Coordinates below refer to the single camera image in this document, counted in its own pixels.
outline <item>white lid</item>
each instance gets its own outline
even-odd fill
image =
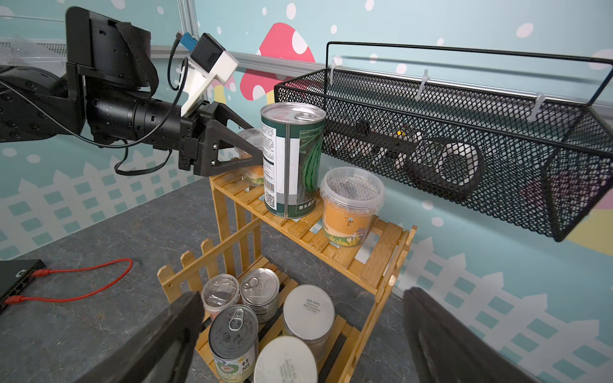
[[[303,284],[287,295],[283,316],[287,328],[294,335],[304,340],[316,340],[332,328],[334,304],[319,287]]]
[[[317,383],[317,364],[308,346],[293,336],[280,336],[257,358],[254,383]]]
[[[348,211],[375,214],[383,206],[385,186],[371,172],[358,167],[330,169],[321,180],[321,197]]]

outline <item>teal wall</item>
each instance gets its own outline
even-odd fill
[[[148,29],[153,44],[172,45],[176,31],[181,29],[176,0],[2,0],[0,12],[6,15],[10,9],[15,15],[63,19],[69,6],[85,7]],[[53,21],[0,18],[3,38],[64,41],[64,28],[64,23]],[[160,78],[154,96],[173,101],[176,93],[166,83],[167,60],[157,59],[154,64]],[[179,65],[180,61],[173,64],[173,80],[178,78],[175,68]],[[91,138],[87,124],[83,135]],[[0,259],[25,254],[197,178],[177,169],[176,151],[156,173],[118,176],[113,166],[123,153],[123,149],[100,149],[65,135],[33,142],[0,143]],[[130,148],[122,169],[144,169],[161,163],[166,156],[166,151],[137,145]]]
[[[196,7],[201,30],[212,33],[228,50],[255,53],[271,27],[284,23],[299,34],[293,35],[296,46],[302,46],[301,36],[319,63],[325,60],[330,40],[613,55],[610,0],[196,0]],[[371,63],[373,53],[378,59]],[[331,56],[336,55],[346,66],[396,72],[404,64],[405,74],[410,75],[421,76],[428,68],[434,78],[571,97],[589,97],[596,79],[607,72],[586,63],[521,62],[427,51],[335,48]],[[488,67],[507,72],[481,70]],[[513,70],[521,73],[510,74]],[[239,85],[247,75],[234,74],[237,88],[242,89]],[[613,100],[611,89],[604,100]],[[247,100],[252,98],[250,92],[218,86],[215,98],[225,98],[258,126],[259,109],[267,98]],[[347,164],[324,155],[320,177],[341,165]],[[379,214],[382,219],[405,228],[419,227],[397,293],[421,286],[485,342],[545,382],[611,380],[613,246],[594,245],[608,235],[593,241],[569,236],[575,242],[556,243],[404,184],[383,182],[387,196]],[[581,226],[596,221],[598,214],[608,214],[605,224],[613,227],[613,194],[605,200]]]

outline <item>gray countertop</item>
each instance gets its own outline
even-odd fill
[[[166,264],[180,270],[181,254],[192,250],[198,256],[205,238],[219,243],[211,190],[202,179],[22,256],[40,258],[52,269],[124,257],[135,262],[125,278],[93,297],[72,303],[24,302],[0,314],[0,382],[74,381],[168,305],[157,271]],[[266,224],[262,253],[297,282],[323,288],[337,313],[362,328],[372,294]],[[78,296],[114,280],[125,267],[47,276],[35,280],[23,295]],[[217,380],[194,354],[187,381]],[[392,295],[387,302],[351,382],[417,382],[398,297]]]

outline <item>clear plastic tub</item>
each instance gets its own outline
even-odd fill
[[[221,311],[238,304],[238,281],[230,274],[216,275],[204,285],[201,296],[204,309],[211,315],[211,320],[215,320]]]
[[[337,167],[324,175],[320,193],[326,237],[340,246],[360,245],[383,206],[383,182],[364,169]]]
[[[238,135],[252,144],[256,148],[262,150],[264,147],[262,146],[262,131],[261,129],[245,129],[244,131],[240,131]],[[250,158],[251,155],[242,151],[241,149],[236,149],[238,152],[238,157],[240,159]],[[260,186],[264,184],[264,168],[261,165],[249,166],[243,169],[243,176],[247,179],[247,181],[251,182],[253,186]]]

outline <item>green can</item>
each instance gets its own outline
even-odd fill
[[[315,209],[326,112],[300,102],[260,110],[266,208],[284,218]]]

